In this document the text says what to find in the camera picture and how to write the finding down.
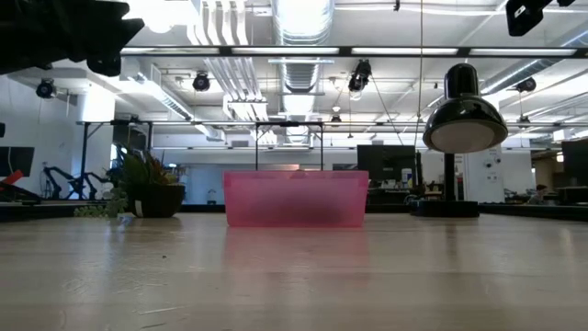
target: black lamp shade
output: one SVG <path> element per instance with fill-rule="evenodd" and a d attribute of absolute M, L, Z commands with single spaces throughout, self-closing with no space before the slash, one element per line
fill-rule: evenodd
<path fill-rule="evenodd" d="M 474 153 L 508 136 L 503 117 L 479 97 L 478 77 L 471 65 L 458 64 L 447 72 L 446 98 L 426 123 L 423 140 L 427 147 L 447 154 Z"/>

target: ceiling duct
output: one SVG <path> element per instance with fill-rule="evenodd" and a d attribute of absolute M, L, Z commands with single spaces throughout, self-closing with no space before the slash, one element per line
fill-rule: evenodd
<path fill-rule="evenodd" d="M 588 43 L 588 21 L 576 29 L 566 33 L 564 37 L 550 43 L 547 47 L 583 48 Z M 523 60 L 501 71 L 494 77 L 487 79 L 481 85 L 483 95 L 500 92 L 510 86 L 563 61 L 563 59 Z"/>
<path fill-rule="evenodd" d="M 317 46 L 329 38 L 334 16 L 334 0 L 272 0 L 274 27 L 279 45 Z M 313 95 L 319 80 L 320 64 L 283 63 L 280 72 L 283 82 L 284 108 L 288 114 L 310 115 Z M 297 129 L 290 140 L 301 143 L 304 137 Z"/>

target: translucent pink container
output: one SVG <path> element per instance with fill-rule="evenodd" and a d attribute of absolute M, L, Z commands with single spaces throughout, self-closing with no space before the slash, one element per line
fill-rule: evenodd
<path fill-rule="evenodd" d="M 228 171 L 224 196 L 230 226 L 361 227 L 365 171 Z"/>

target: wooden table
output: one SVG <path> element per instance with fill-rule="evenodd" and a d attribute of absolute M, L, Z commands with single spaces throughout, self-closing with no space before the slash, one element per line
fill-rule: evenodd
<path fill-rule="evenodd" d="M 2 330 L 585 330 L 588 224 L 0 223 Z"/>

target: lamp base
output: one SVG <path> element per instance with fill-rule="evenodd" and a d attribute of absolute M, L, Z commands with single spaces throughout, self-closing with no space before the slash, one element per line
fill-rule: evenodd
<path fill-rule="evenodd" d="M 438 218 L 477 218 L 480 217 L 476 201 L 416 201 L 412 216 Z"/>

